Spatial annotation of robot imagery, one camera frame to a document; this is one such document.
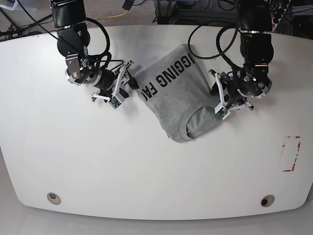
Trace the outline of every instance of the metal grommet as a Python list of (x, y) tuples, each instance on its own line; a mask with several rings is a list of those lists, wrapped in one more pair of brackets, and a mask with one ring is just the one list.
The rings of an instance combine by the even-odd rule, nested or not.
[(61, 203), (61, 198), (53, 192), (47, 194), (47, 199), (54, 205), (59, 205)]
[(270, 207), (274, 201), (275, 201), (275, 197), (273, 195), (267, 195), (266, 197), (262, 198), (261, 206)]

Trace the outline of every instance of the metal bracket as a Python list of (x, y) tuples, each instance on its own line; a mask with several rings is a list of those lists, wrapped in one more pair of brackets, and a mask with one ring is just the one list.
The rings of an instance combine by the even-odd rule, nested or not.
[(214, 108), (215, 114), (220, 115), (223, 120), (225, 120), (232, 111), (237, 111), (243, 108), (249, 108), (250, 110), (253, 110), (253, 104), (249, 101), (245, 101), (243, 105), (238, 105), (238, 106), (233, 106), (230, 108), (227, 108), (228, 103), (224, 99), (224, 91), (223, 91), (223, 86), (221, 83), (221, 75), (214, 70), (209, 71), (212, 75), (215, 76), (216, 84), (219, 88), (219, 95), (220, 95), (220, 102), (219, 104)]
[(67, 63), (67, 70), (73, 79), (78, 79), (80, 76), (80, 64), (78, 54), (68, 55), (65, 58)]
[(118, 74), (118, 76), (113, 87), (112, 98), (99, 95), (101, 91), (98, 91), (92, 94), (92, 101), (94, 102), (98, 98), (106, 100), (114, 109), (120, 106), (125, 101), (125, 98), (120, 93), (120, 88), (130, 80), (129, 75), (126, 72), (127, 68), (132, 64), (133, 61), (129, 61), (127, 64), (123, 64), (116, 69), (115, 74)]

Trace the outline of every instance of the white table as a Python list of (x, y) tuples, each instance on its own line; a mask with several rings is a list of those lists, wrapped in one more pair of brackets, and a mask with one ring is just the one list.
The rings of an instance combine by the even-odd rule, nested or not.
[[(136, 73), (186, 43), (193, 28), (107, 30), (113, 58), (133, 60)], [(218, 30), (207, 27), (194, 35), (197, 53), (216, 53)], [(225, 34), (222, 45), (231, 34)], [(91, 29), (90, 35), (90, 54), (102, 51), (100, 30)], [(49, 35), (1, 43), (5, 56), (0, 58), (0, 145), (18, 199), (57, 212), (155, 220), (235, 217), (300, 207), (313, 181), (313, 42), (274, 34), (272, 43), (271, 93), (251, 100), (253, 112), (236, 113), (218, 129), (183, 144), (166, 137), (135, 93), (117, 110), (92, 103), (93, 88), (66, 81), (65, 59)], [(242, 64), (239, 41), (228, 55)], [(204, 72), (230, 70), (221, 58), (198, 63)], [(284, 172), (297, 153), (295, 136), (301, 137), (295, 169)], [(49, 192), (61, 197), (60, 205), (47, 200)], [(269, 194), (275, 202), (261, 207), (261, 199)]]

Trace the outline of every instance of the black cable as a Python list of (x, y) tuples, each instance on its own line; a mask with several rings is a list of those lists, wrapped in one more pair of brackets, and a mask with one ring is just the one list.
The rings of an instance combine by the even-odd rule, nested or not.
[(111, 60), (112, 62), (122, 62), (124, 63), (124, 60)]
[(152, 23), (157, 22), (157, 11), (156, 11), (156, 17), (155, 19), (152, 21)]
[(309, 10), (313, 10), (313, 8), (305, 9), (305, 10), (302, 10), (302, 11), (289, 12), (289, 13), (285, 13), (285, 14), (282, 14), (282, 15), (289, 15), (289, 14), (299, 13), (299, 12), (304, 12), (304, 11), (309, 11)]
[[(28, 13), (28, 11), (24, 8), (24, 6), (21, 4), (21, 2), (20, 2), (20, 0), (16, 0), (18, 3), (19, 3), (19, 5), (20, 5), (20, 7), (23, 9), (23, 11), (29, 16), (29, 18), (31, 18), (32, 19), (32, 21), (36, 24), (36, 25), (38, 25), (42, 30), (44, 30), (47, 34), (49, 34), (51, 37), (53, 37), (53, 38), (55, 38), (56, 40), (60, 40), (62, 43), (64, 43), (64, 44), (66, 44), (68, 47), (70, 47), (73, 51), (75, 51), (78, 55), (80, 55), (82, 58), (84, 58), (84, 59), (88, 59), (89, 61), (91, 61), (91, 62), (99, 62), (99, 59), (98, 59), (98, 57), (100, 56), (100, 55), (102, 55), (102, 54), (104, 54), (104, 53), (106, 53), (107, 52), (107, 49), (103, 52), (103, 53), (101, 53), (100, 55), (93, 55), (92, 57), (91, 56), (85, 56), (82, 52), (80, 52), (80, 51), (78, 51), (76, 48), (74, 48), (70, 43), (68, 43), (66, 40), (64, 40), (62, 37), (60, 37), (59, 36), (59, 38), (57, 38), (57, 37), (55, 37), (53, 34), (51, 34), (47, 29), (45, 29), (42, 25), (40, 25), (29, 13)], [(103, 31), (103, 33), (105, 34), (105, 36), (106, 36), (106, 38), (108, 38), (109, 39), (109, 35), (108, 35), (108, 33), (106, 32), (106, 30), (105, 30), (105, 28), (99, 23), (99, 22), (97, 22), (97, 21), (95, 21), (95, 20), (93, 20), (93, 19), (90, 19), (90, 18), (87, 18), (88, 19), (88, 21), (90, 21), (90, 20), (92, 20), (92, 21), (90, 21), (90, 22), (92, 22), (92, 23), (95, 23), (97, 26), (101, 26), (100, 28), (101, 28), (101, 30)], [(107, 41), (107, 48), (110, 48), (110, 39), (109, 39), (109, 41)]]
[(140, 6), (140, 5), (144, 4), (145, 2), (146, 2), (146, 0), (141, 2), (141, 3), (139, 3), (139, 4), (133, 4), (133, 6)]
[[(231, 28), (234, 28), (234, 27), (235, 26), (230, 25), (230, 24), (226, 25), (217, 34), (217, 36), (216, 36), (216, 47), (217, 47), (217, 50), (218, 50), (219, 53), (222, 52), (222, 48), (221, 48), (221, 44), (220, 44), (220, 39), (221, 39), (222, 34), (224, 32), (226, 32), (228, 29), (231, 29)], [(233, 71), (240, 69), (240, 67), (238, 65), (235, 65), (225, 54), (221, 55), (221, 57), (231, 66)]]
[(121, 62), (122, 62), (122, 63), (120, 63), (119, 65), (115, 66), (113, 69), (110, 69), (110, 71), (112, 71), (112, 70), (116, 69), (117, 67), (121, 66), (121, 65), (124, 63), (124, 61), (123, 61), (123, 60), (121, 60)]
[(232, 11), (232, 10), (234, 10), (234, 9), (236, 8), (236, 6), (234, 5), (234, 6), (233, 6), (232, 8), (230, 8), (230, 9), (225, 9), (225, 8), (223, 8), (223, 7), (221, 6), (221, 1), (227, 2), (227, 3), (231, 4), (231, 5), (232, 5), (232, 2), (226, 1), (226, 0), (217, 0), (217, 5), (218, 5), (219, 8), (222, 9), (223, 11)]
[(208, 8), (209, 8), (209, 6), (210, 6), (210, 4), (211, 4), (211, 0), (209, 0), (209, 3), (207, 4), (206, 8), (205, 8), (205, 9), (203, 9), (203, 10), (205, 11), (206, 9), (208, 9)]
[[(49, 22), (41, 23), (41, 25), (51, 23), (52, 21), (53, 21), (53, 20), (51, 20), (51, 21), (49, 21)], [(34, 27), (34, 25), (29, 28), (29, 31), (28, 31), (27, 34), (30, 33), (30, 30), (31, 30), (33, 27)]]
[[(40, 23), (40, 22), (42, 22), (42, 21), (45, 21), (45, 20), (47, 20), (47, 19), (49, 19), (49, 18), (51, 18), (52, 17), (52, 14), (50, 14), (50, 15), (47, 15), (47, 16), (45, 16), (45, 17), (43, 17), (43, 18), (41, 18), (41, 19), (39, 19), (39, 20), (36, 20), (38, 23)], [(29, 23), (29, 24), (27, 24), (27, 25), (23, 25), (23, 26), (21, 26), (21, 27), (25, 27), (23, 30), (25, 31), (25, 30), (27, 30), (28, 28), (30, 28), (30, 27), (33, 27), (33, 26), (35, 26), (36, 25), (36, 23)]]
[(211, 60), (211, 59), (215, 59), (215, 58), (217, 58), (217, 57), (220, 57), (220, 56), (224, 55), (224, 54), (231, 48), (231, 46), (234, 44), (234, 41), (236, 40), (236, 36), (237, 36), (237, 34), (238, 34), (239, 25), (240, 25), (240, 22), (239, 22), (239, 4), (238, 4), (238, 0), (235, 0), (235, 7), (236, 7), (236, 14), (237, 14), (237, 17), (236, 17), (236, 28), (235, 28), (234, 36), (233, 36), (231, 42), (229, 43), (228, 47), (227, 47), (224, 51), (222, 51), (222, 52), (220, 52), (219, 54), (214, 55), (214, 56), (202, 57), (202, 56), (196, 55), (196, 54), (191, 50), (190, 41), (191, 41), (192, 35), (193, 35), (200, 27), (203, 26), (203, 25), (200, 25), (200, 26), (198, 26), (197, 28), (194, 29), (194, 31), (190, 34), (189, 39), (188, 39), (188, 49), (189, 49), (190, 53), (191, 53), (193, 56), (195, 56), (195, 57), (198, 58), (198, 59)]
[(174, 20), (174, 16), (172, 16), (172, 20), (171, 20), (171, 22), (170, 22), (169, 24), (172, 24), (173, 20)]
[(19, 28), (23, 28), (23, 27), (29, 26), (31, 24), (34, 24), (34, 23), (25, 24), (25, 25), (20, 26)]
[(1, 7), (0, 7), (0, 12), (3, 14), (3, 16), (4, 16), (15, 28), (19, 28), (19, 27), (10, 19), (10, 17), (7, 16), (7, 14), (1, 9)]

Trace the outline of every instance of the gray t-shirt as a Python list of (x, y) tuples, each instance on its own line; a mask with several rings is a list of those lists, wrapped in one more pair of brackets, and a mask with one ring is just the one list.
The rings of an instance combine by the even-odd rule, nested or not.
[(222, 122), (216, 101), (185, 45), (180, 45), (136, 77), (140, 99), (154, 112), (167, 136), (193, 140)]

